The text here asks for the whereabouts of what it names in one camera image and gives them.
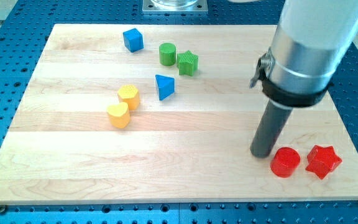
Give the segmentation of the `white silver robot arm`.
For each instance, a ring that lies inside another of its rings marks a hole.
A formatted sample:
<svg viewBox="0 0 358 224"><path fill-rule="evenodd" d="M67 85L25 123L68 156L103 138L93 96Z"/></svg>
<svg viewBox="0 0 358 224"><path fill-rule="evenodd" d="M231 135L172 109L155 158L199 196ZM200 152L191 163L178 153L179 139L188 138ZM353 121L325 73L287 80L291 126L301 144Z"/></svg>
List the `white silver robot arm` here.
<svg viewBox="0 0 358 224"><path fill-rule="evenodd" d="M358 0L286 0L250 81L286 107L319 103L358 32Z"/></svg>

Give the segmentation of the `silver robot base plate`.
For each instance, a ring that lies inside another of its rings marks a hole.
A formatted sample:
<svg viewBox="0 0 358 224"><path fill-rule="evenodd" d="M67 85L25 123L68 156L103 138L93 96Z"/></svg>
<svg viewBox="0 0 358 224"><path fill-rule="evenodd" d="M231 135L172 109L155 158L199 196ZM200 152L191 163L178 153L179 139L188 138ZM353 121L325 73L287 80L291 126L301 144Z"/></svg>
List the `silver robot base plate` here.
<svg viewBox="0 0 358 224"><path fill-rule="evenodd" d="M208 12L207 0L143 0L144 14Z"/></svg>

